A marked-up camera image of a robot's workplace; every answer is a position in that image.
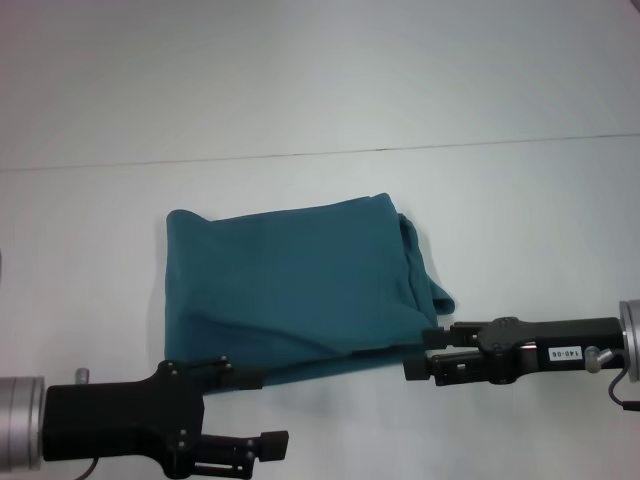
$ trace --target label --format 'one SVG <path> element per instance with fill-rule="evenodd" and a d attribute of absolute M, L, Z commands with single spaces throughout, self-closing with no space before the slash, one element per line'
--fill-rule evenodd
<path fill-rule="evenodd" d="M 582 360 L 582 348 L 580 347 L 550 348 L 549 360 L 551 360 L 552 362 L 564 362 L 566 360 Z"/>

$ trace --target white surface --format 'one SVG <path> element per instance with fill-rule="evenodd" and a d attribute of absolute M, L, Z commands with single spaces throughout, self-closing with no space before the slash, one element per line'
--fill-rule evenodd
<path fill-rule="evenodd" d="M 455 297 L 445 321 L 617 315 L 640 297 L 639 138 L 0 172 L 0 376 L 134 380 L 162 356 L 164 218 L 210 219 L 386 191 Z M 436 388 L 401 367 L 209 397 L 205 431 L 288 429 L 256 478 L 637 478 L 640 414 L 612 372 Z M 623 386 L 620 395 L 640 397 Z M 31 478 L 68 480 L 86 462 Z M 96 480 L 160 479 L 144 458 Z"/>
<path fill-rule="evenodd" d="M 640 132 L 629 0 L 7 0 L 0 168 Z"/>

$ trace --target folded towel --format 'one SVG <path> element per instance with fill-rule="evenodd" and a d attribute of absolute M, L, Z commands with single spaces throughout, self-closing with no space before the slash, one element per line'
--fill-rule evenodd
<path fill-rule="evenodd" d="M 168 359 L 322 377 L 423 351 L 421 331 L 454 309 L 387 194 L 212 222 L 177 210 L 167 235 Z"/>

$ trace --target black cable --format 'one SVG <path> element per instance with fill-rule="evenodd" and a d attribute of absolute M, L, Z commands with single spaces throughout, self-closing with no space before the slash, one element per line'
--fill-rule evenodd
<path fill-rule="evenodd" d="M 93 462 L 91 462 L 91 465 L 89 466 L 87 471 L 84 472 L 82 475 L 80 475 L 78 478 L 76 478 L 76 480 L 86 480 L 87 478 L 89 478 L 89 475 L 91 475 L 93 471 L 96 469 L 96 465 L 98 465 L 98 459 L 94 458 Z"/>
<path fill-rule="evenodd" d="M 624 408 L 623 401 L 620 400 L 618 397 L 616 397 L 616 394 L 613 392 L 613 390 L 616 388 L 616 385 L 618 385 L 620 380 L 622 380 L 624 376 L 627 374 L 627 372 L 629 371 L 629 358 L 627 357 L 626 352 L 619 348 L 612 348 L 611 353 L 613 353 L 614 355 L 620 355 L 622 356 L 622 358 L 624 358 L 624 368 L 618 374 L 618 376 L 614 378 L 613 381 L 609 384 L 609 397 L 611 397 L 611 400 L 613 400 L 618 405 Z"/>

